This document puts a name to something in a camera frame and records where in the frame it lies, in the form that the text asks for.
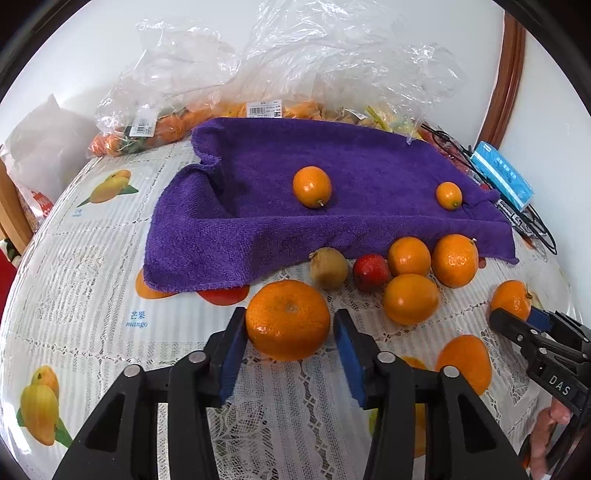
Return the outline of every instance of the mango illustration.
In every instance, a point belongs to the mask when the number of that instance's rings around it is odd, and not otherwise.
[[[21,415],[25,427],[35,440],[43,445],[53,445],[60,413],[56,395],[50,387],[25,387],[21,395]]]
[[[109,177],[92,190],[89,200],[91,203],[106,202],[115,198],[127,185],[129,185],[129,179],[126,177]]]
[[[37,368],[33,373],[31,379],[31,385],[47,385],[55,393],[57,401],[60,400],[60,384],[57,381],[56,373],[51,369],[49,365],[43,365]]]
[[[131,172],[129,170],[117,170],[115,173],[109,175],[107,180],[114,179],[115,177],[124,177],[129,180],[131,178]]]

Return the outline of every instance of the barcode sticker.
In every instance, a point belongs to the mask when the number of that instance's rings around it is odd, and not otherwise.
[[[248,118],[281,118],[281,100],[249,102],[246,104]]]
[[[365,120],[368,116],[358,112],[357,110],[353,110],[352,108],[346,108],[345,112],[352,113],[354,116],[359,118],[359,120]]]
[[[154,117],[144,118],[137,115],[129,130],[130,137],[153,137],[156,130],[156,119]]]

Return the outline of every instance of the red object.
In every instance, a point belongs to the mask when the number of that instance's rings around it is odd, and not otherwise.
[[[6,255],[0,252],[0,322],[2,321],[1,312],[4,311],[4,307],[6,306],[8,292],[10,292],[10,286],[16,274],[17,269],[8,261]]]
[[[213,303],[214,305],[218,306],[227,306],[227,305],[234,305],[246,297],[248,297],[248,292],[250,290],[250,286],[246,285],[245,287],[234,287],[234,288],[219,288],[218,290],[202,290],[198,291],[199,295],[201,295],[205,300],[209,303]]]
[[[386,259],[378,254],[358,258],[353,265],[353,280],[358,289],[365,292],[382,288],[391,278]]]

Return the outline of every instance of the purple towel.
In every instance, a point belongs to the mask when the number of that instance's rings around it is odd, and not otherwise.
[[[432,249],[449,233],[476,238],[483,257],[517,263],[511,226],[485,192],[431,145],[354,125],[218,118],[193,130],[200,164],[159,198],[148,234],[145,282],[179,292],[249,284],[320,247],[347,258],[386,255],[412,235]],[[295,173],[322,168],[333,194],[310,210],[291,191]],[[464,204],[444,210],[437,186],[456,183]]]

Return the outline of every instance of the mandarin orange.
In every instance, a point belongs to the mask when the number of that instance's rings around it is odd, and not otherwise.
[[[435,191],[437,201],[446,210],[456,210],[462,204],[462,191],[455,183],[444,181]]]
[[[388,283],[382,304],[386,315],[393,322],[416,325],[427,320],[437,310],[439,290],[428,278],[405,273]]]
[[[482,395],[491,383],[491,359],[485,344],[474,335],[462,335],[449,342],[437,357],[436,371],[453,365],[478,395]]]
[[[416,273],[426,277],[431,269],[431,254],[427,245],[413,236],[396,240],[388,250],[388,267],[392,276]]]
[[[445,286],[460,288],[468,285],[478,271],[475,241],[456,233],[444,236],[433,250],[431,266]]]
[[[302,205],[321,208],[330,200],[332,185],[329,176],[321,168],[304,167],[294,176],[293,192]]]
[[[533,296],[527,291],[525,283],[507,280],[496,288],[491,300],[491,312],[503,309],[526,321],[530,316],[532,299]]]
[[[255,348],[280,361],[315,353],[330,329],[330,313],[315,288],[297,280],[265,285],[246,309],[246,331]]]

